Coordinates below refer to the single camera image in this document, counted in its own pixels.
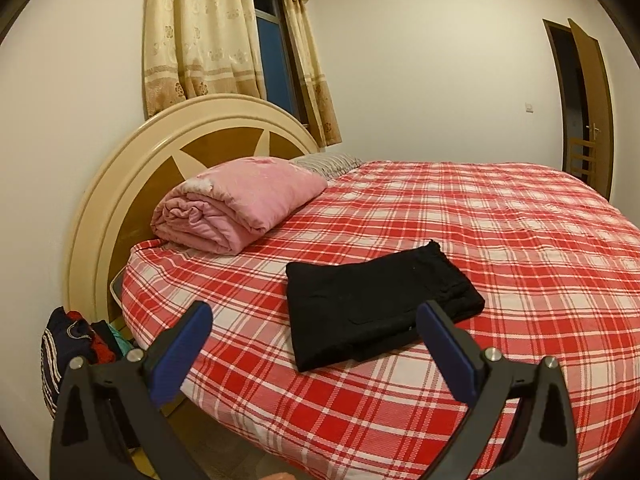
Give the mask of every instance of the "striped pillow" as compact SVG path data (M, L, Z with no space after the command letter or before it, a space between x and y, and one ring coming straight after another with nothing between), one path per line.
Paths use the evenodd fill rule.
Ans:
M363 165L359 158L347 153L312 153L311 155L292 158L290 162L306 170L318 173L327 180L338 178Z

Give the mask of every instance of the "pink blanket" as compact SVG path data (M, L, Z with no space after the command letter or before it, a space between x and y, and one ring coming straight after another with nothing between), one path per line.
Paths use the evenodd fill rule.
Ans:
M187 247L238 254L324 188L323 177L281 158L238 158L174 187L156 207L151 229Z

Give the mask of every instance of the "metal screw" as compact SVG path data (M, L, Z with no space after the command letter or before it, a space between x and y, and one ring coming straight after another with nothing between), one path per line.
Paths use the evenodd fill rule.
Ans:
M551 355L546 356L543 361L547 368L558 368L558 359Z
M484 351L484 357L489 359L489 361L495 363L495 362L499 361L500 359L502 359L502 352L500 352L497 348L494 348L494 347L487 348Z
M129 353L127 354L127 361L129 361L130 363L137 363L139 361L142 361L142 358L145 356L145 351L141 350L140 348L134 348L133 350L129 350Z
M80 356L74 357L69 361L69 368L72 370L78 370L79 368L82 368L82 365L84 365L84 359Z

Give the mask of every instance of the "folded black pants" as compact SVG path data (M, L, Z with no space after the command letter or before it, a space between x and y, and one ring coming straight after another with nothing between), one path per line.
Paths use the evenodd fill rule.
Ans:
M298 371L364 361L418 339L415 313L436 300L454 322L484 299L431 241L362 264L287 264L287 301Z

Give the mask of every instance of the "bed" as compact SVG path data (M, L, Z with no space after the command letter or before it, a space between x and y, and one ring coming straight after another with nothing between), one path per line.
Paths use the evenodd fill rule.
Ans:
M184 178L239 156L317 151L293 117L255 98L204 96L153 118L84 197L67 305L117 322L108 285L126 267L122 314L145 347L193 300L207 301L214 328L182 388L204 412L316 478L417 478L464 407L421 344L297 373L284 267L366 261L434 239L486 300L460 326L510 358L560 360L581 475L609 455L602 470L624 462L640 400L640 232L568 174L532 164L369 162L238 256L152 239L152 209ZM493 463L514 407L474 478Z

